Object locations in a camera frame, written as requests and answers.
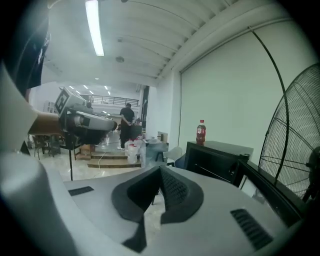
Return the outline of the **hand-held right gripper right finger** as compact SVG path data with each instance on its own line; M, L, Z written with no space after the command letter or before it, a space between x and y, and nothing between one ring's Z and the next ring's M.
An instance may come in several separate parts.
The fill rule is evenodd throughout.
M238 187L218 179L172 167L172 171L197 183L204 199L187 221L163 224L146 247L148 256L248 256L255 249L243 234L231 211L247 210L275 238L287 226L268 206Z

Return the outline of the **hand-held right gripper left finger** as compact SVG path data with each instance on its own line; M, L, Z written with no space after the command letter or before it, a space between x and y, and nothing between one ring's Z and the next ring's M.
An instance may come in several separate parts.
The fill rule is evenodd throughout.
M107 235L113 242L123 244L135 234L139 225L123 219L118 214L112 203L112 191L118 184L147 170L148 168L138 168L137 170L100 178L65 181L64 185L67 190L82 187L93 188L92 191L73 195L72 199L98 230Z

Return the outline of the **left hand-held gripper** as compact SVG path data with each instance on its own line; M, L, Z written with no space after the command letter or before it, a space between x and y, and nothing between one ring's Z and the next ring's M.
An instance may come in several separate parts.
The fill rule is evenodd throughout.
M54 108L64 134L65 143L62 148L67 150L74 150L80 144L98 145L104 140L108 131L114 131L118 126L111 119L81 112L87 109L87 101L72 93L67 87L60 87ZM71 130L75 125L70 121L72 114L75 114L74 124L78 126L73 133Z

